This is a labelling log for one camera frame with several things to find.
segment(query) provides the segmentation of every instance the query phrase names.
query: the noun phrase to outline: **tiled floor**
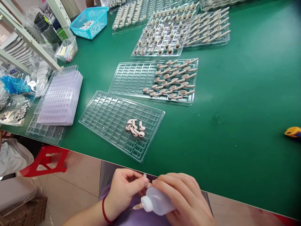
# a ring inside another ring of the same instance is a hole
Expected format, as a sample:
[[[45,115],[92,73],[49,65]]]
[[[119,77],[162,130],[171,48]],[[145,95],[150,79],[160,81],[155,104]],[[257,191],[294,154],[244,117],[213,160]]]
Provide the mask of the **tiled floor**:
[[[34,179],[42,193],[48,197],[46,220],[42,226],[61,226],[75,213],[97,203],[101,160],[70,152],[67,171]],[[208,194],[218,226],[280,226],[271,213]]]

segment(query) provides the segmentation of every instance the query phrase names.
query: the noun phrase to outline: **plastic squeeze bottle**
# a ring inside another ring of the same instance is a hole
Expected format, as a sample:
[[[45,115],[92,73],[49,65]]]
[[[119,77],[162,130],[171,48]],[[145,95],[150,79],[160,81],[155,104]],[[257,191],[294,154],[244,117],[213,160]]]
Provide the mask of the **plastic squeeze bottle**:
[[[133,207],[134,210],[142,209],[146,212],[153,211],[155,214],[163,216],[174,209],[170,198],[155,187],[146,190],[146,195],[141,197],[141,203]]]

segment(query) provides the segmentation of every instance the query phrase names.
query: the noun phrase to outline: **blue plastic basket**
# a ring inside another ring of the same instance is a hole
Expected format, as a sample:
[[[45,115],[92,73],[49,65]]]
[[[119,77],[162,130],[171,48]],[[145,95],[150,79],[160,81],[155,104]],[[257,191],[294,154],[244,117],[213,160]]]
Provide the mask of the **blue plastic basket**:
[[[92,7],[85,9],[70,24],[71,30],[77,36],[93,39],[107,25],[108,10],[109,7]],[[94,23],[87,30],[79,29],[89,20],[94,20]]]

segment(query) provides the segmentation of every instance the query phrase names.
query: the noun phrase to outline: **human hand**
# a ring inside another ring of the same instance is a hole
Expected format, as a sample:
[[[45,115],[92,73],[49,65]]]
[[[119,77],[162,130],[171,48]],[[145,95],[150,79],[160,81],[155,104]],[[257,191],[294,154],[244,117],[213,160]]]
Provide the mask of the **human hand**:
[[[173,226],[214,226],[210,208],[196,180],[183,173],[160,175],[152,181],[154,187],[164,192],[176,210],[166,214]]]
[[[142,191],[148,179],[131,169],[116,169],[111,189],[104,202],[104,211],[110,221],[115,220],[130,205],[132,197]]]

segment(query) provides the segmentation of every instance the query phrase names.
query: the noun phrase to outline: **stack of plastic trays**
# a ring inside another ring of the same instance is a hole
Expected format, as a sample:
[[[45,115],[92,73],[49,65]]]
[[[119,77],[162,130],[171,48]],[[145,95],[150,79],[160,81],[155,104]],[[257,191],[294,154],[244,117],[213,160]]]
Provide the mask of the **stack of plastic trays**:
[[[82,75],[77,65],[55,71],[35,110],[37,123],[48,126],[73,124]]]

